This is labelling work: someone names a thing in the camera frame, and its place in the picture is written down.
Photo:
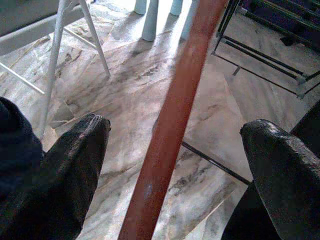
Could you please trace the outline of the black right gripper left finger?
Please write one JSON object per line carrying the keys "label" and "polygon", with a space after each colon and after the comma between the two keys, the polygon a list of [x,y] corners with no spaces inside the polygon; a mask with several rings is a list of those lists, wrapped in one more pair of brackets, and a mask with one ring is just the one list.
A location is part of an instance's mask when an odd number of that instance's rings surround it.
{"label": "black right gripper left finger", "polygon": [[74,240],[97,189],[111,123],[95,113],[65,132],[0,205],[3,240]]}

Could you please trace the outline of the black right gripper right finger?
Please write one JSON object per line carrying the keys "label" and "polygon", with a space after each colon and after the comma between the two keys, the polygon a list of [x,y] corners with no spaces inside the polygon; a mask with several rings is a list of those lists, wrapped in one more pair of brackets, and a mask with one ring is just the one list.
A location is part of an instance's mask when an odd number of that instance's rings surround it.
{"label": "black right gripper right finger", "polygon": [[320,160],[296,136],[257,119],[240,130],[259,197],[283,240],[320,238]]}

